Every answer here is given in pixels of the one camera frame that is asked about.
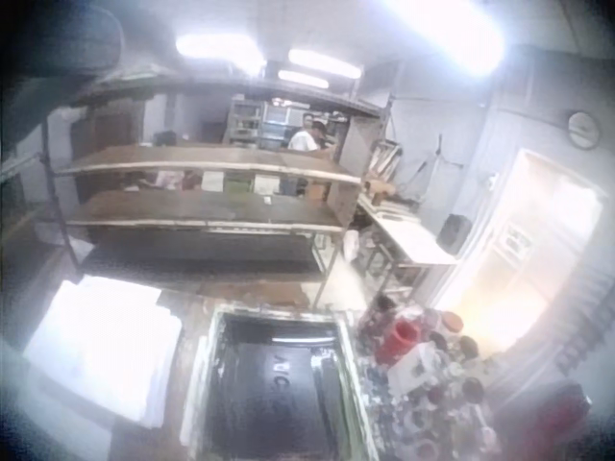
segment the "white paper stack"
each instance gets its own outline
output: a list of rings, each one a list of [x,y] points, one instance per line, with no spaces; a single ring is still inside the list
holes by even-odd
[[[82,398],[160,427],[182,323],[159,295],[121,280],[64,281],[24,355]]]

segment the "white table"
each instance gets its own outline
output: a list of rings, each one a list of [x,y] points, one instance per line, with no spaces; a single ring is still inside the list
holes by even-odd
[[[435,235],[421,225],[418,217],[379,210],[372,206],[370,198],[364,193],[359,195],[358,204],[395,244],[400,254],[392,255],[384,246],[380,245],[369,257],[365,270],[369,268],[378,252],[382,253],[390,264],[378,294],[384,290],[395,269],[421,268],[421,273],[417,277],[417,280],[420,281],[429,268],[433,266],[457,264],[455,257],[442,250],[436,242]]]

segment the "ceiling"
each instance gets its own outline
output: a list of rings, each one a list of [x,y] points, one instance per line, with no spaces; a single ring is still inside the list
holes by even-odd
[[[365,67],[436,52],[382,0],[133,1],[168,24],[176,36],[203,32],[252,36],[269,61],[284,61],[291,47]],[[508,45],[615,59],[613,39],[586,6],[587,0],[474,1],[500,25]]]

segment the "white cloth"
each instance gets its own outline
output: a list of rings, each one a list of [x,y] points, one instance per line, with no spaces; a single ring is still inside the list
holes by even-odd
[[[311,137],[311,134],[305,130],[301,130],[290,138],[288,149],[292,149],[293,151],[317,151],[318,144],[316,144],[314,138]]]

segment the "doorway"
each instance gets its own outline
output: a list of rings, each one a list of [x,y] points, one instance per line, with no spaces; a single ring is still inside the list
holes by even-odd
[[[483,358],[509,349],[553,302],[591,239],[602,195],[576,173],[520,152],[483,244],[443,297]]]

